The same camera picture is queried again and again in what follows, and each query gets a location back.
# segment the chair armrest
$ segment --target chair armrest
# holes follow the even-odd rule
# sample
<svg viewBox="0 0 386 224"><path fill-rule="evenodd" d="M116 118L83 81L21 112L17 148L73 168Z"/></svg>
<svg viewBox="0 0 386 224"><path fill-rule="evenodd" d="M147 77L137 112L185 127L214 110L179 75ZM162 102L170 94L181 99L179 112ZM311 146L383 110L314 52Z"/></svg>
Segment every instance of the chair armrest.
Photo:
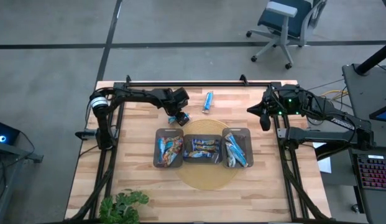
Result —
<svg viewBox="0 0 386 224"><path fill-rule="evenodd" d="M277 14L281 14L284 16L288 16L288 17L295 17L298 12L297 8L286 6L272 1L267 3L266 10L269 10L271 12L275 12Z"/></svg>

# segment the blue light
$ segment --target blue light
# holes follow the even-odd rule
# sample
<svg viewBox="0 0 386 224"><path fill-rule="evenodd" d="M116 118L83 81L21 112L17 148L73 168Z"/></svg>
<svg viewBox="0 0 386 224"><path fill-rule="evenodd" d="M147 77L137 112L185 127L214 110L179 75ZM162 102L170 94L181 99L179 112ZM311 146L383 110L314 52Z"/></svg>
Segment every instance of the blue light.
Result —
<svg viewBox="0 0 386 224"><path fill-rule="evenodd" d="M6 137L5 136L0 136L0 142L4 142L6 141Z"/></svg>

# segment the circular placemat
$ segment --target circular placemat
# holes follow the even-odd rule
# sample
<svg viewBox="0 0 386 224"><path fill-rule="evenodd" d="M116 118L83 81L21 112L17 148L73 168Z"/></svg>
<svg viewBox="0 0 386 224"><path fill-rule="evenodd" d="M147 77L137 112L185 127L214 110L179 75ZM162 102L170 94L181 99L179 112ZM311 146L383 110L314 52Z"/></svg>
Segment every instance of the circular placemat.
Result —
<svg viewBox="0 0 386 224"><path fill-rule="evenodd" d="M202 119L191 122L183 128L184 134L218 134L228 126L220 121ZM227 169L222 163L192 164L184 162L176 171L177 176L187 185L199 190L216 190L224 187L238 173L238 169Z"/></svg>

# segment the gray chair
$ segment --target gray chair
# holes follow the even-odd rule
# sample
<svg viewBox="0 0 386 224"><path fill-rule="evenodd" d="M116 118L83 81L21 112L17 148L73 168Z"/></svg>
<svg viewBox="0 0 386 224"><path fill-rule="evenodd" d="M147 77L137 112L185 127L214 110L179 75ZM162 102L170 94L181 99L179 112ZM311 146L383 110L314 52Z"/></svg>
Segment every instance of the gray chair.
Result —
<svg viewBox="0 0 386 224"><path fill-rule="evenodd" d="M268 32L251 29L246 36L259 34L272 40L250 59L256 62L257 57L272 47L280 46L289 61L286 69L292 68L293 60L287 49L287 44L303 47L306 38L317 26L318 19L327 3L327 0L313 0L311 3L305 0L271 0L257 23L258 26L266 26Z"/></svg>

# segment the rgb keyboard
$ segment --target rgb keyboard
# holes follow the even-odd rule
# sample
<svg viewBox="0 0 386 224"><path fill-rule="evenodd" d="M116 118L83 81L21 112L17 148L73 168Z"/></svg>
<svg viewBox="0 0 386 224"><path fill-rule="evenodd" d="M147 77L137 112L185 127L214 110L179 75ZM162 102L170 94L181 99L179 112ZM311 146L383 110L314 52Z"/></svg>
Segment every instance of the rgb keyboard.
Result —
<svg viewBox="0 0 386 224"><path fill-rule="evenodd" d="M363 188L386 190L386 159L358 157L357 165Z"/></svg>

